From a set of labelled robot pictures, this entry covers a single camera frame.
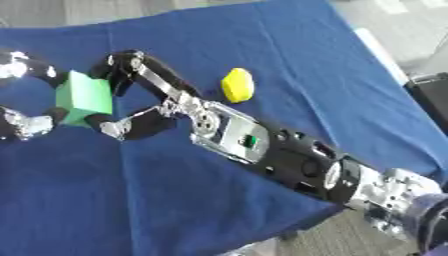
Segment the yellow object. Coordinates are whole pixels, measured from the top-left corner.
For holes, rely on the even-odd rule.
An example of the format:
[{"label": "yellow object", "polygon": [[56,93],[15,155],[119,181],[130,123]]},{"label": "yellow object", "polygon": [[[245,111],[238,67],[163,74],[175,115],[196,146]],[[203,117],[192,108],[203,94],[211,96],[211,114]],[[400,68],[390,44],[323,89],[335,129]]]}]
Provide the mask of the yellow object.
[{"label": "yellow object", "polygon": [[255,91],[254,80],[249,71],[234,68],[221,81],[221,87],[226,98],[232,103],[243,102],[252,98]]}]

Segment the gray floor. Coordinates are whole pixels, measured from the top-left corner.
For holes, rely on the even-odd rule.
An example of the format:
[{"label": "gray floor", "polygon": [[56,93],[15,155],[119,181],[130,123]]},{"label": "gray floor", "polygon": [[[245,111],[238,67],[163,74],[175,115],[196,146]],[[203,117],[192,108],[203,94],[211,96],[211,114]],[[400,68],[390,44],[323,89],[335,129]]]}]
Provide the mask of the gray floor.
[{"label": "gray floor", "polygon": [[[0,25],[79,25],[248,1],[251,0],[0,0]],[[444,0],[331,2],[354,28],[368,28],[408,70],[430,56],[448,31],[448,2]],[[379,235],[350,211],[301,233],[296,239],[276,244],[272,256],[405,256],[415,250],[412,245]]]}]

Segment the blue tablecloth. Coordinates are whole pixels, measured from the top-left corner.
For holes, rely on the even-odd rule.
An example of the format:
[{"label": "blue tablecloth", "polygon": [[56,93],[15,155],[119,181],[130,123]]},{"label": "blue tablecloth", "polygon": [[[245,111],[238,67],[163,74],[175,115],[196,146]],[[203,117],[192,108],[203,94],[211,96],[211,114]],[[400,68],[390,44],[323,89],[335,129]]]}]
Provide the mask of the blue tablecloth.
[{"label": "blue tablecloth", "polygon": [[[234,105],[322,138],[379,169],[447,180],[448,141],[394,83],[350,28],[320,0],[177,11],[57,29],[2,29],[0,44],[87,71],[106,53],[151,52],[222,99],[219,80],[244,67],[256,93]],[[54,93],[28,78],[0,87],[27,114]],[[138,86],[120,116],[156,99]],[[214,255],[291,227],[310,227],[334,205],[292,193],[192,145],[188,123],[118,142],[64,127],[0,145],[0,255]]]}]

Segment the screw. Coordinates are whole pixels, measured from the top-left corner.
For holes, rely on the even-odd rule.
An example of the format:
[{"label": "screw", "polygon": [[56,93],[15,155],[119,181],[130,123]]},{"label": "screw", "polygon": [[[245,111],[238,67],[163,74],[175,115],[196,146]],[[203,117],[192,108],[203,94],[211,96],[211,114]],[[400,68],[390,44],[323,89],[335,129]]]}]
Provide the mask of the screw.
[{"label": "screw", "polygon": [[296,139],[301,139],[303,137],[303,134],[302,133],[300,133],[300,132],[296,132],[296,133],[294,133],[294,138],[296,138]]},{"label": "screw", "polygon": [[139,59],[139,58],[133,58],[131,60],[131,66],[135,70],[137,70],[140,67],[141,64],[142,64],[142,60]]},{"label": "screw", "polygon": [[395,227],[391,228],[390,231],[391,231],[393,234],[397,235],[397,234],[399,234],[399,233],[401,232],[401,229],[400,229],[400,227],[395,226]]},{"label": "screw", "polygon": [[114,65],[114,57],[112,56],[112,55],[109,55],[109,58],[107,58],[107,64],[109,65],[109,66],[112,66],[112,65]]},{"label": "screw", "polygon": [[49,76],[49,77],[56,77],[56,70],[54,70],[54,67],[50,66],[48,68],[47,76]]},{"label": "screw", "polygon": [[283,134],[277,134],[277,139],[284,141],[284,140],[286,140],[286,137]]},{"label": "screw", "polygon": [[137,52],[135,52],[135,56],[137,56],[139,58],[143,58],[145,56],[145,53],[142,51],[137,51]]},{"label": "screw", "polygon": [[272,175],[274,173],[274,167],[267,166],[266,167],[266,174]]}]

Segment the robotic arm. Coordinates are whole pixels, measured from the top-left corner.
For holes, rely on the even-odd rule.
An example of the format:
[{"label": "robotic arm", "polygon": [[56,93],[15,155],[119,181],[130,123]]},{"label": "robotic arm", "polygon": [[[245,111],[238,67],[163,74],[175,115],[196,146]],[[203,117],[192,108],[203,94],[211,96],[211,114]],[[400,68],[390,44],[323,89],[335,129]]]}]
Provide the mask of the robotic arm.
[{"label": "robotic arm", "polygon": [[414,240],[422,252],[448,243],[448,194],[433,180],[403,169],[380,173],[302,132],[204,100],[172,70],[139,51],[108,56],[91,75],[108,79],[117,96],[138,82],[161,100],[118,122],[88,117],[102,133],[140,139],[187,117],[193,144],[295,192],[360,211],[374,228]]}]

